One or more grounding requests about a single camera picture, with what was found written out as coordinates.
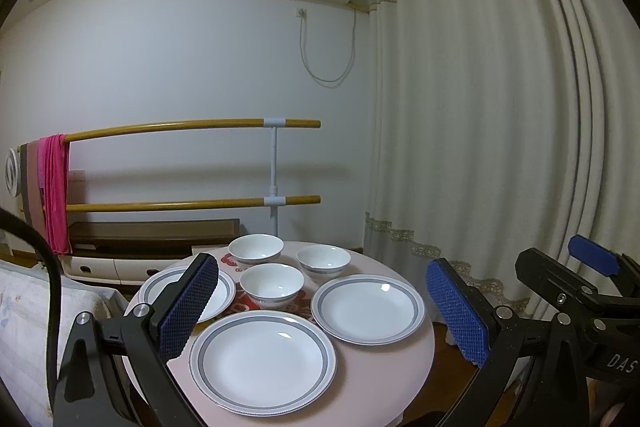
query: wooden handrail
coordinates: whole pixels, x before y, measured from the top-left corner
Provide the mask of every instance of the wooden handrail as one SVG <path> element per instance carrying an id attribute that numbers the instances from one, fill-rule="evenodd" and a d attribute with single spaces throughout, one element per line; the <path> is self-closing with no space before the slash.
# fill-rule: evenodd
<path id="1" fill-rule="evenodd" d="M 316 204 L 320 196 L 287 196 L 285 204 Z M 165 201 L 158 203 L 81 203 L 68 204 L 67 212 L 148 212 L 151 210 L 210 210 L 212 208 L 246 208 L 269 206 L 264 198 L 234 200 Z"/>
<path id="2" fill-rule="evenodd" d="M 107 127 L 92 131 L 83 131 L 67 134 L 66 142 L 105 138 L 108 136 L 124 136 L 126 134 L 141 134 L 145 132 L 180 131 L 191 129 L 224 129 L 237 127 L 265 127 L 263 118 L 227 118 L 223 120 L 180 120 L 173 122 L 141 123 L 137 125 L 122 125 L 120 127 Z M 319 120 L 286 120 L 284 127 L 298 127 L 306 129 L 318 129 Z"/>

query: wooden floor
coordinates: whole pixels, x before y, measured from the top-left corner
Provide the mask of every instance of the wooden floor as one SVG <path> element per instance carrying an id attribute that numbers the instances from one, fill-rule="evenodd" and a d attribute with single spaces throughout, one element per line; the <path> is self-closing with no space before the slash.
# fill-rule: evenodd
<path id="1" fill-rule="evenodd" d="M 445 342 L 447 328 L 442 324 L 434 324 L 433 328 L 436 337 L 433 367 L 420 393 L 404 412 L 405 423 L 430 411 L 449 410 L 476 371 L 475 365 L 467 362 L 456 346 Z M 511 391 L 503 394 L 487 427 L 502 425 L 511 412 L 513 402 Z"/>
<path id="2" fill-rule="evenodd" d="M 0 259 L 3 261 L 24 266 L 25 268 L 31 268 L 38 263 L 33 253 L 24 252 L 26 255 L 20 255 L 19 253 L 20 251 L 18 250 L 18 255 L 15 255 L 15 251 L 14 255 L 11 255 L 9 246 L 5 243 L 0 243 Z"/>

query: white drawer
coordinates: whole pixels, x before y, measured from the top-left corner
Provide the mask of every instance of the white drawer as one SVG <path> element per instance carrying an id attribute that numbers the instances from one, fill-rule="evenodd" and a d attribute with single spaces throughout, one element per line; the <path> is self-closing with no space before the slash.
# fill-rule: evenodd
<path id="1" fill-rule="evenodd" d="M 164 270 L 178 259 L 116 259 L 115 267 L 121 284 L 142 284 L 154 273 Z"/>
<path id="2" fill-rule="evenodd" d="M 76 255 L 61 255 L 60 263 L 65 275 L 78 281 L 120 284 L 113 259 L 99 257 L 78 257 Z"/>

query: white plate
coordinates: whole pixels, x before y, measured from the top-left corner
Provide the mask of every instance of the white plate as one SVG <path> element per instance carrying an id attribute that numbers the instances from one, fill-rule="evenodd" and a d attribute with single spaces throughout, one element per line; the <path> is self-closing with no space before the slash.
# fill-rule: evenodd
<path id="1" fill-rule="evenodd" d="M 174 266 L 173 268 L 167 268 L 158 272 L 149 279 L 140 288 L 138 293 L 138 302 L 146 302 L 153 304 L 158 298 L 160 292 L 164 290 L 165 286 L 169 283 L 176 282 L 182 274 L 187 270 L 189 265 Z M 222 270 L 218 271 L 218 285 L 211 294 L 209 302 L 204 307 L 198 323 L 208 321 L 218 314 L 221 314 L 224 310 L 229 308 L 231 302 L 233 302 L 236 296 L 236 284 L 228 274 Z"/>
<path id="2" fill-rule="evenodd" d="M 407 338 L 424 320 L 424 301 L 408 284 L 382 275 L 328 282 L 311 301 L 318 325 L 340 340 L 381 346 Z"/>
<path id="3" fill-rule="evenodd" d="M 249 311 L 205 329 L 189 355 L 200 390 L 224 409 L 277 416 L 300 409 L 327 389 L 335 351 L 320 328 L 296 315 Z"/>

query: pink towel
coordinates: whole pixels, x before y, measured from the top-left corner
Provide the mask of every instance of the pink towel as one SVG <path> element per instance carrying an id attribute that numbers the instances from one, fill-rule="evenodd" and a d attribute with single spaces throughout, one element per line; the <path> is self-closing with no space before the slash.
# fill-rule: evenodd
<path id="1" fill-rule="evenodd" d="M 38 174 L 42 183 L 47 243 L 54 253 L 71 253 L 66 225 L 66 175 L 69 144 L 65 135 L 55 134 L 38 142 Z"/>

